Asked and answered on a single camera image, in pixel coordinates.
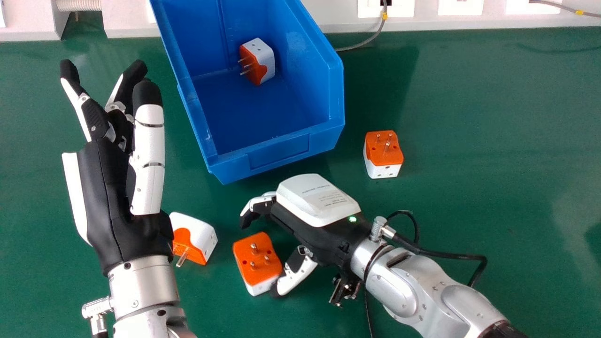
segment green table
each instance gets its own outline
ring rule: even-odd
[[[367,337],[362,300],[328,304],[332,268],[288,298],[246,293],[231,253],[267,231],[285,259],[295,241],[276,225],[245,232],[246,201],[316,172],[368,217],[415,212],[425,247],[483,253],[478,285],[531,337],[594,337],[601,329],[601,28],[398,32],[347,52],[347,124],[335,150],[222,186],[207,173],[158,38],[107,40],[97,16],[70,22],[64,41],[0,45],[0,337],[88,337],[83,303],[108,293],[78,236],[62,152],[84,145],[58,81],[73,60],[101,103],[136,58],[165,102],[163,209],[212,224],[206,266],[177,269],[182,306],[199,337]],[[364,35],[330,36],[336,46]],[[364,134],[394,129],[400,177],[371,180]],[[395,226],[410,231],[398,220]],[[475,263],[441,261],[466,282]],[[417,337],[374,306],[378,337]]]

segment blue bin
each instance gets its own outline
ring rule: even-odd
[[[210,173],[231,183],[334,148],[342,61],[300,0],[151,0]],[[238,48],[272,47],[276,75],[240,76]]]

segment gray cable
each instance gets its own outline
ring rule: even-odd
[[[601,18],[601,14],[596,14],[596,13],[590,13],[590,12],[585,12],[585,11],[581,11],[581,10],[575,10],[572,7],[568,7],[568,6],[563,6],[560,4],[556,4],[554,2],[551,1],[545,1],[545,0],[529,0],[528,1],[529,4],[543,4],[543,5],[549,5],[549,6],[553,6],[553,7],[557,7],[560,8],[564,11],[569,11],[572,12],[574,14],[578,14],[578,15],[584,15],[584,16],[592,16],[592,17],[599,17]]]
[[[348,47],[336,48],[336,49],[334,49],[335,51],[337,51],[337,52],[345,52],[345,51],[350,51],[352,49],[361,48],[361,47],[367,45],[368,43],[372,42],[373,39],[377,38],[377,36],[380,35],[380,33],[382,32],[382,28],[384,28],[384,23],[386,22],[386,18],[388,17],[388,0],[384,0],[382,2],[384,3],[384,9],[382,11],[382,21],[380,23],[380,27],[378,27],[378,29],[374,33],[374,35],[372,35],[371,37],[369,37],[367,40],[365,40],[363,42],[359,42],[356,45],[352,45],[352,46],[348,46]]]

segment robotic hand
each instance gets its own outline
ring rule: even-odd
[[[61,85],[88,141],[63,153],[75,225],[100,260],[111,295],[82,307],[94,338],[195,338],[188,330],[173,268],[173,230],[160,209],[165,130],[159,88],[135,61],[102,108],[81,87],[77,68],[61,61]]]
[[[396,321],[425,338],[526,338],[481,293],[451,279],[434,260],[389,245],[383,237],[399,240],[401,235],[386,218],[370,224],[353,198],[318,174],[291,177],[277,191],[251,199],[240,225],[244,229],[260,215],[301,242],[271,287],[276,297],[290,292],[317,265],[335,265],[340,276],[330,303],[337,306],[354,299],[365,283]]]

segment metal prong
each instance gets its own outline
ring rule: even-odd
[[[187,257],[188,257],[188,248],[186,248],[186,250],[184,250],[184,253],[177,260],[177,263],[175,263],[175,266],[178,267],[178,268],[181,268],[182,264],[184,264],[184,261],[186,260]]]

